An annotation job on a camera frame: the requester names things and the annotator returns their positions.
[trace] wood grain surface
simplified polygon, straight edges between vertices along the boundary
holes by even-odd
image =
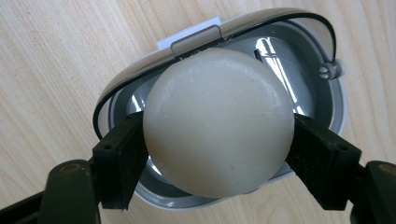
[[[396,162],[394,0],[1,1],[0,207],[42,190],[55,165],[90,157],[100,93],[158,40],[271,7],[332,23],[347,66],[343,136],[362,149],[362,164]],[[103,223],[348,223],[350,208],[323,211],[294,176],[199,210],[163,211],[134,197],[130,210],[101,215]]]

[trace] metal container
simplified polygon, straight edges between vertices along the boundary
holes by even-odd
[[[289,93],[295,113],[312,117],[335,133],[342,131],[346,105],[339,77],[344,67],[334,58],[332,26],[314,13],[274,8],[209,26],[127,67],[99,98],[93,114],[98,137],[102,138],[126,115],[144,110],[150,89],[167,67],[214,47],[238,50],[271,67]],[[292,174],[285,163],[267,183]],[[224,200],[198,197],[176,188],[151,160],[135,193],[147,203],[167,210],[189,210]]]

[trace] white ball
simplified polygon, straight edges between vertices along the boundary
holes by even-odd
[[[163,176],[188,193],[220,198],[251,192],[274,175],[289,153],[294,116],[267,66],[208,49],[160,76],[143,127]]]

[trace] metal screw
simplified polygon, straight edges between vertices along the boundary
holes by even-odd
[[[333,63],[324,63],[318,70],[319,77],[322,79],[335,79],[344,75],[346,67],[344,63],[336,59]]]

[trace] light wood surface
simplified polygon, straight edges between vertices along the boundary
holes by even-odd
[[[215,16],[270,7],[326,17],[347,66],[345,139],[361,163],[396,162],[396,1],[1,1],[0,207],[44,188],[55,165],[88,159],[98,139],[92,112],[105,85],[156,42]],[[189,212],[134,197],[103,223],[348,223],[325,212],[298,177]]]

